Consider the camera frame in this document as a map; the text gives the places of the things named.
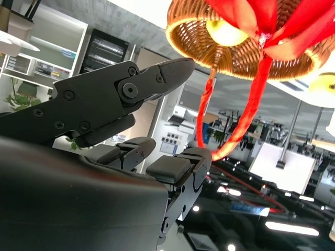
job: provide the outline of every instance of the white panel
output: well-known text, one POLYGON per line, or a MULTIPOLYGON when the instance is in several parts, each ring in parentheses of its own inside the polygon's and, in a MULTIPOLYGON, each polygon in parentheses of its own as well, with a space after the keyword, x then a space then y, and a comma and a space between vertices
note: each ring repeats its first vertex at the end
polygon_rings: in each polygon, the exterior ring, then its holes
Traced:
POLYGON ((277 184, 279 189, 303 194, 314 169, 316 160, 287 151, 284 169, 276 168, 283 148, 263 143, 249 171, 277 184))
POLYGON ((161 27, 166 28, 166 16, 171 0, 109 0, 111 3, 161 27))

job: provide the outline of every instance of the white wall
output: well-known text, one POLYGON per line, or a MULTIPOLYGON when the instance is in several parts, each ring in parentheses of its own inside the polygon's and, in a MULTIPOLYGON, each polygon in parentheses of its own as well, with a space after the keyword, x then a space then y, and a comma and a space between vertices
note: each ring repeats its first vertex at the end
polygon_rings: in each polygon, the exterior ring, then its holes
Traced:
POLYGON ((279 189, 304 194, 316 160, 287 151, 284 169, 276 168, 282 151, 282 147, 263 143, 249 171, 276 183, 279 189))

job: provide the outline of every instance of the ceiling light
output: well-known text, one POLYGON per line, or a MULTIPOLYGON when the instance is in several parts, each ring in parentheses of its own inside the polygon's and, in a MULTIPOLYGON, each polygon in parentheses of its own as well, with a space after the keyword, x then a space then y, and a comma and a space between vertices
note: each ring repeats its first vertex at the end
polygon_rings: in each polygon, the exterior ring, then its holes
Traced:
MULTIPOLYGON (((335 83, 335 73, 333 72, 321 73, 315 81, 310 83, 308 87, 310 98, 319 101, 321 103, 320 105, 321 107, 323 107, 322 104, 324 103, 326 103, 326 105, 329 105, 331 101, 334 100, 335 98, 334 83, 335 83)), ((326 128, 326 130, 332 130, 332 132, 335 133, 334 129, 335 129, 334 127, 326 128)))
POLYGON ((307 234, 307 235, 313 235, 313 236, 319 235, 319 232, 317 230, 312 229, 310 227, 289 225, 289 224, 277 223, 277 222, 271 222, 271 221, 267 221, 265 225, 269 229, 272 229, 272 230, 297 233, 297 234, 307 234))
POLYGON ((300 195, 300 196, 299 196, 299 199, 300 199, 300 200, 308 200, 308 201, 311 201, 311 202, 314 201, 314 198, 307 197, 307 196, 303 196, 303 195, 300 195))
POLYGON ((227 190, 224 187, 219 187, 217 192, 224 192, 227 193, 227 190))
POLYGON ((200 208, 199 208, 198 206, 194 206, 194 207, 193 207, 193 211, 194 211, 194 212, 198 212, 199 210, 200 210, 200 208))
POLYGON ((231 195, 234 195, 234 196, 241 196, 241 192, 238 191, 238 190, 228 189, 228 192, 229 192, 231 195))
POLYGON ((228 251, 235 251, 236 247, 233 244, 229 244, 228 247, 227 247, 227 249, 228 249, 228 251))

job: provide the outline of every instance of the white shelf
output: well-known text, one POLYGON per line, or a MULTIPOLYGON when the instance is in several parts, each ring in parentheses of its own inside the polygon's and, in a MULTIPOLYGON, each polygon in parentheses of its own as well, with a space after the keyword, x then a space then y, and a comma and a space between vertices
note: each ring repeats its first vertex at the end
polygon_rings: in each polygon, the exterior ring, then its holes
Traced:
POLYGON ((69 49, 67 49, 67 48, 61 47, 61 46, 59 46, 59 45, 56 45, 56 44, 54 44, 54 43, 45 41, 45 40, 43 40, 43 39, 40 39, 40 38, 37 38, 37 37, 34 37, 34 36, 31 36, 31 37, 30 37, 30 41, 31 41, 31 42, 34 42, 34 43, 36 43, 36 44, 40 44, 40 45, 42 45, 42 46, 44 46, 44 47, 47 47, 47 48, 49 48, 49 49, 51 49, 51 50, 59 51, 59 53, 61 53, 61 50, 66 50, 66 51, 72 52, 72 53, 74 53, 74 55, 76 55, 76 52, 75 52, 75 51, 71 51, 71 50, 69 50, 69 49))
POLYGON ((65 71, 68 71, 68 72, 71 72, 70 69, 67 69, 67 68, 64 68, 64 67, 61 67, 59 65, 56 65, 56 64, 53 64, 53 63, 50 63, 48 61, 45 61, 45 60, 42 60, 42 59, 39 59, 39 58, 35 58, 33 56, 29 56, 29 55, 26 55, 26 54, 23 54, 23 53, 19 53, 20 56, 24 56, 25 58, 29 58, 29 59, 35 59, 36 61, 39 61, 41 63, 44 63, 44 64, 48 64, 48 65, 52 65, 54 67, 57 67, 59 69, 62 69, 62 70, 65 70, 65 71))
POLYGON ((22 81, 27 81, 29 83, 35 84, 35 85, 39 85, 48 89, 53 89, 54 85, 53 85, 53 81, 54 79, 45 77, 45 76, 40 76, 40 77, 36 77, 36 76, 29 76, 29 75, 25 75, 22 73, 18 73, 18 72, 14 72, 8 69, 5 69, 2 72, 3 75, 6 75, 8 77, 14 77, 17 79, 20 79, 22 81))

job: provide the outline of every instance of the wicker lantern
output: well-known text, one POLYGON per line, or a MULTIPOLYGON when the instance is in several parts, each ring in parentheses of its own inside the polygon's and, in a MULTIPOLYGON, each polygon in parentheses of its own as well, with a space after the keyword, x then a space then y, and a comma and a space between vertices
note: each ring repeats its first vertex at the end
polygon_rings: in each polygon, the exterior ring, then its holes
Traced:
POLYGON ((306 76, 327 61, 335 48, 334 18, 335 7, 329 0, 322 4, 315 0, 172 0, 166 28, 169 43, 181 55, 211 69, 197 118, 200 147, 205 146, 203 115, 215 74, 254 79, 237 128, 213 152, 213 160, 228 155, 243 137, 267 79, 306 76))

